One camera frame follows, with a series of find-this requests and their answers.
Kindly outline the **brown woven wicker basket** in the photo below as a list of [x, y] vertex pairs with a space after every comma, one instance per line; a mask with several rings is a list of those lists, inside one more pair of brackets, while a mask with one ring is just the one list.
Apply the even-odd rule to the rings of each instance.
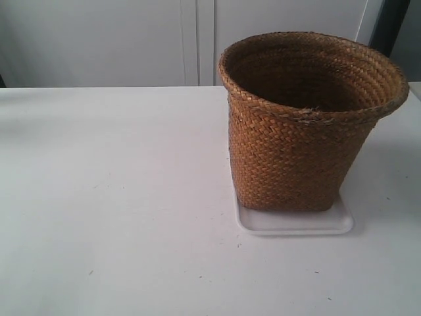
[[315, 32], [240, 40], [218, 73], [236, 196], [259, 211], [329, 209], [372, 129], [409, 94], [382, 53]]

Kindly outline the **white plastic tray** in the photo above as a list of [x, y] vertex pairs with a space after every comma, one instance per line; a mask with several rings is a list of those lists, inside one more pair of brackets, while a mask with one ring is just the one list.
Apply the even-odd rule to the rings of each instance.
[[234, 216], [242, 231], [258, 237], [339, 236], [355, 225], [341, 197], [327, 211], [282, 212], [246, 208], [234, 195]]

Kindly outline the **white cabinet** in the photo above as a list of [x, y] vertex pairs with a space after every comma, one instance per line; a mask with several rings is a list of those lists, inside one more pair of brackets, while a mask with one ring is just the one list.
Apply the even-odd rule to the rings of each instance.
[[368, 43], [381, 1], [2, 1], [10, 87], [212, 86], [243, 38], [311, 31]]

